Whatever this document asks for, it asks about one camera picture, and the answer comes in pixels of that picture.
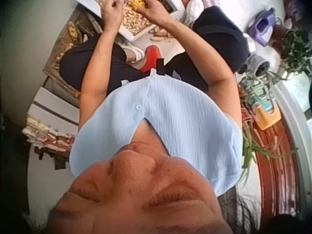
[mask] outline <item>nose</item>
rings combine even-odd
[[[115,184],[123,188],[146,187],[153,176],[156,160],[132,150],[124,150],[110,163],[110,172]]]

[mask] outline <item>red shoe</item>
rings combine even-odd
[[[152,68],[157,68],[157,59],[161,58],[159,48],[155,45],[147,47],[145,52],[146,62],[140,69],[142,72],[149,72]]]

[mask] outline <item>wall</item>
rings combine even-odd
[[[23,126],[44,83],[43,67],[75,0],[1,1],[1,110]]]

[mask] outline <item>black pants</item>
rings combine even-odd
[[[249,56],[247,41],[243,33],[217,6],[206,8],[193,25],[193,30],[204,38],[221,56],[235,73]],[[68,51],[60,63],[60,75],[77,90],[81,90],[82,78],[100,35]],[[114,43],[108,94],[121,86],[121,81],[129,82],[147,77],[149,73],[126,64],[126,54]],[[186,52],[176,55],[165,66],[166,74],[172,76],[176,71],[182,81],[206,92],[208,85],[199,74]]]

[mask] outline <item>eye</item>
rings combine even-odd
[[[91,193],[85,189],[71,189],[70,192],[80,196],[83,199],[89,200],[89,201],[93,201],[95,203],[99,203],[100,199],[94,195],[94,193]]]
[[[180,202],[180,201],[190,201],[194,200],[193,196],[187,193],[173,193],[165,194],[156,197],[149,203],[149,207],[162,206],[170,203]]]

